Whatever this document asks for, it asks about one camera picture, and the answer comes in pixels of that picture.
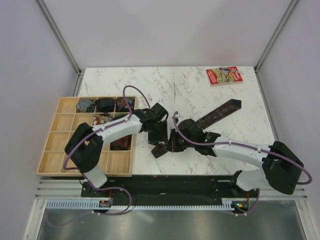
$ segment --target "red book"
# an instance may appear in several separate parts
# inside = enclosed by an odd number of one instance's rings
[[[207,69],[206,74],[208,75],[210,86],[223,86],[243,82],[236,66]]]

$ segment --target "wall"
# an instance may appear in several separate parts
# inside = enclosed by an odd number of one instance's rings
[[[290,0],[44,0],[81,68],[253,66]]]
[[[313,176],[306,186],[320,229],[320,1],[302,0],[262,65],[275,127]]]
[[[33,0],[0,1],[0,239],[23,237],[60,96],[76,81]]]

